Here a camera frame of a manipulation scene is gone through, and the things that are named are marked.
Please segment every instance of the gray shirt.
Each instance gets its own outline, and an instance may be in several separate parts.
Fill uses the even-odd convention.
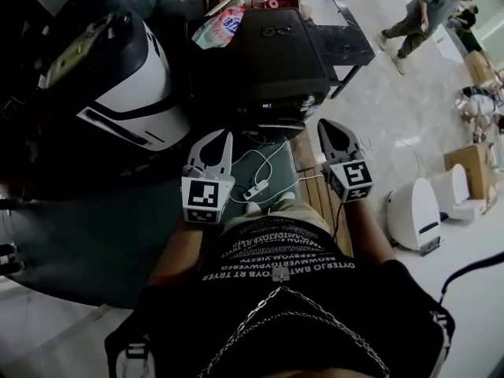
[[[408,13],[406,19],[421,26],[421,0],[412,0],[406,6]],[[451,14],[455,13],[460,2],[458,0],[423,0],[427,3],[428,29],[425,34],[431,35],[438,26]]]

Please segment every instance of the eyeglasses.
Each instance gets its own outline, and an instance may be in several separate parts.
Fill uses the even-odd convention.
[[[267,27],[262,29],[263,36],[274,36],[278,35],[288,35],[291,33],[291,27],[289,25],[282,25],[281,27],[273,28]]]

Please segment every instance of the black device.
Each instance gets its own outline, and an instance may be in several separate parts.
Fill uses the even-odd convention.
[[[187,29],[196,110],[231,128],[302,130],[330,83],[299,11],[248,10],[226,47],[207,50],[191,40],[201,24]]]

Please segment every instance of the green pants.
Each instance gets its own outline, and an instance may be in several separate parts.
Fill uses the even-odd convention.
[[[408,20],[402,20],[392,28],[382,31],[382,35],[387,39],[398,38],[399,36],[406,37],[401,49],[397,52],[397,56],[401,59],[408,57],[411,52],[417,49],[430,36],[422,32],[418,23],[412,23]]]

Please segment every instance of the plastic bag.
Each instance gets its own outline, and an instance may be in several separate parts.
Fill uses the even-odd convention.
[[[243,18],[243,7],[228,7],[219,16],[205,22],[192,36],[202,49],[227,46]]]

